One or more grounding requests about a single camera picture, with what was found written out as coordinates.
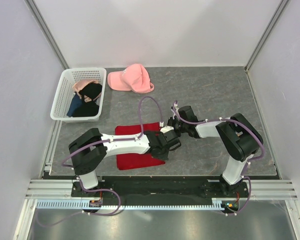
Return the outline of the red cloth napkin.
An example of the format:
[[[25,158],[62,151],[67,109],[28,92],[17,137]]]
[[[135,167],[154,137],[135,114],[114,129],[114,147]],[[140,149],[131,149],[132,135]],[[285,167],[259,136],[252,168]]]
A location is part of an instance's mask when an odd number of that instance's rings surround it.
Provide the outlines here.
[[[141,132],[140,125],[126,125],[126,126],[119,125],[115,128],[116,135],[131,135],[131,134],[139,134],[140,132]],[[158,158],[154,158],[149,153],[147,154],[129,153],[129,154],[120,154],[116,156],[116,165],[117,168],[121,171],[155,167],[164,164],[165,161],[160,160]]]

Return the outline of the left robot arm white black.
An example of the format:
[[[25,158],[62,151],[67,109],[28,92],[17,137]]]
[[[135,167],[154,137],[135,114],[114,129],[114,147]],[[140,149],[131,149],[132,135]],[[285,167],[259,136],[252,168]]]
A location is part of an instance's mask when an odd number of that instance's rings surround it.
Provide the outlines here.
[[[94,197],[100,191],[96,168],[103,159],[124,154],[150,154],[166,160],[169,152],[180,146],[179,137],[172,127],[128,135],[109,135],[91,128],[71,142],[68,149],[74,173],[83,184],[82,191]]]

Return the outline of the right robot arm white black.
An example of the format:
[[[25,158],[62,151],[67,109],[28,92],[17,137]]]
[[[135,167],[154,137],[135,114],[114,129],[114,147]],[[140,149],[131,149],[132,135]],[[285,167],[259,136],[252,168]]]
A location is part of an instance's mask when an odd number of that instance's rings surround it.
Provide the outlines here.
[[[264,157],[266,151],[262,136],[241,113],[228,118],[199,121],[189,105],[179,108],[175,102],[171,111],[173,117],[168,120],[168,125],[174,128],[178,136],[187,133],[195,139],[221,139],[229,159],[220,176],[219,191],[225,197],[232,196],[244,179],[244,172],[251,161]]]

